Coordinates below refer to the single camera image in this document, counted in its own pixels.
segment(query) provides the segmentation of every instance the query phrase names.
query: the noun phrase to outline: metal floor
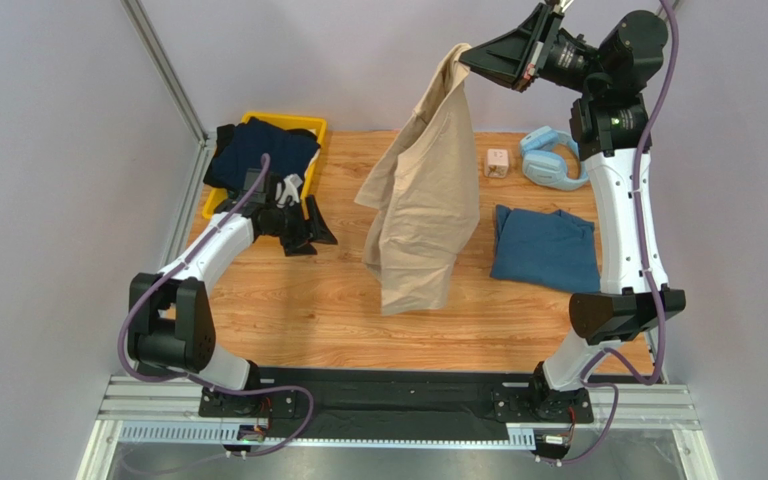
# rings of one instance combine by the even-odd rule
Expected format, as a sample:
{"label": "metal floor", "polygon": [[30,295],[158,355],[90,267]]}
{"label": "metal floor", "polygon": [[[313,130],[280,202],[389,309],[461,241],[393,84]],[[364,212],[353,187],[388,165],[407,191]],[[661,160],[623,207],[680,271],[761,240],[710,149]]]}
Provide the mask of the metal floor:
{"label": "metal floor", "polygon": [[[572,453],[587,448],[596,436],[597,432],[576,432]],[[135,468],[159,470],[221,451],[212,445],[121,443],[108,479],[145,478],[119,466],[122,454],[127,455],[127,463]],[[684,480],[686,477],[671,431],[615,430],[591,458],[561,469],[536,464],[534,456],[526,451],[290,447],[262,458],[217,460],[161,478]]]}

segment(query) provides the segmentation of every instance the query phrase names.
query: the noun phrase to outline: blue cloth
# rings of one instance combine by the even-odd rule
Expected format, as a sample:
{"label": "blue cloth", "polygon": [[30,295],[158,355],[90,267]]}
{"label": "blue cloth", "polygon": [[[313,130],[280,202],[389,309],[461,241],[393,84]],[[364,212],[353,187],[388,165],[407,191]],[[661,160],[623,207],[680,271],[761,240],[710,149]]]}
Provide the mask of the blue cloth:
{"label": "blue cloth", "polygon": [[212,176],[236,190],[245,189],[249,168],[259,170],[260,157],[271,155],[269,170],[281,177],[292,173],[304,178],[313,155],[319,150],[316,140],[306,135],[293,135],[282,128],[251,118],[233,131],[233,140],[212,161]]}
{"label": "blue cloth", "polygon": [[600,291],[594,224],[567,212],[497,205],[494,254],[492,278],[571,293]]}

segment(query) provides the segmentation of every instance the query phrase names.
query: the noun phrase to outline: black cloth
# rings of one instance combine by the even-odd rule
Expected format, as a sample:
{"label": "black cloth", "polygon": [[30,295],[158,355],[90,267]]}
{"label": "black cloth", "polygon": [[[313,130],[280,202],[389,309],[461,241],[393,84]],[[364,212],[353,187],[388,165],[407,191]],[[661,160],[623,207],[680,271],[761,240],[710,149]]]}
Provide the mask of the black cloth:
{"label": "black cloth", "polygon": [[311,132],[310,130],[307,130],[306,128],[293,128],[292,130],[287,130],[287,132],[293,134],[293,135],[301,135],[302,137],[307,137],[312,140],[317,140],[316,134]]}
{"label": "black cloth", "polygon": [[219,155],[221,155],[221,152],[223,152],[224,149],[227,148],[228,145],[230,145],[230,142],[233,140],[233,130],[235,128],[236,128],[236,125],[233,125],[231,123],[228,125],[222,125],[216,129],[215,153],[212,154],[212,159],[210,160],[209,166],[207,166],[207,171],[204,174],[204,184],[209,185],[210,187],[233,190],[233,187],[215,178],[215,175],[213,175],[212,173],[212,162],[214,162],[215,159],[218,158]]}
{"label": "black cloth", "polygon": [[[228,136],[227,130],[219,127],[219,139],[222,132],[225,138]],[[254,117],[248,123],[237,125],[230,142],[220,151],[216,148],[204,183],[219,188],[244,189],[248,169],[260,168],[263,153],[271,155],[270,171],[281,177],[295,173],[304,178],[317,150],[319,144],[309,132],[294,135]]]}

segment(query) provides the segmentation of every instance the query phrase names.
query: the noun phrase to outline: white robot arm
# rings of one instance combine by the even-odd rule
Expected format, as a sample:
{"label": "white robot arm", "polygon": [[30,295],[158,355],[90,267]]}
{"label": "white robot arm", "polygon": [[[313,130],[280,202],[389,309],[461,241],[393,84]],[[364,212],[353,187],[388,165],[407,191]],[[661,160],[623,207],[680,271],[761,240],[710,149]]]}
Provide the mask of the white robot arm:
{"label": "white robot arm", "polygon": [[[249,171],[248,175],[258,175]],[[210,384],[230,390],[247,390],[254,364],[228,352],[216,341],[209,295],[237,255],[260,235],[279,237],[284,253],[315,255],[311,242],[336,244],[321,217],[316,200],[304,201],[305,218],[298,201],[300,182],[276,175],[253,195],[250,204],[234,200],[220,205],[207,228],[182,255],[158,274],[140,273],[130,284],[130,308],[151,289],[149,301],[136,312],[127,332],[127,350],[137,360],[138,373],[162,377],[171,372],[195,374]],[[156,289],[161,278],[165,282]],[[165,318],[171,306],[176,318]]]}
{"label": "white robot arm", "polygon": [[572,328],[535,369],[530,408],[547,418],[581,403],[582,378],[590,373],[584,370],[596,368],[607,347],[656,326],[657,305],[664,319],[686,304],[682,290],[668,288],[656,246],[648,190],[651,142],[641,95],[662,67],[668,29],[653,13],[636,11],[594,47],[561,28],[570,3],[545,0],[517,29],[459,59],[472,73],[512,90],[522,92],[544,78],[581,94],[571,109],[571,136],[597,200],[603,267],[600,292],[571,297]]}

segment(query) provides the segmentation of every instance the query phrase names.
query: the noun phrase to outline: folded blue shirt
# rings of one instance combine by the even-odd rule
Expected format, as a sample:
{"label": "folded blue shirt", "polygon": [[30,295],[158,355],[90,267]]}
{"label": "folded blue shirt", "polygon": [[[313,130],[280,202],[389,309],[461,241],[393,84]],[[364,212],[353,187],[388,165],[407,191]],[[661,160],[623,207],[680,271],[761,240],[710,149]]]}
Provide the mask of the folded blue shirt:
{"label": "folded blue shirt", "polygon": [[567,212],[497,205],[494,254],[492,278],[571,293],[600,291],[594,224]]}

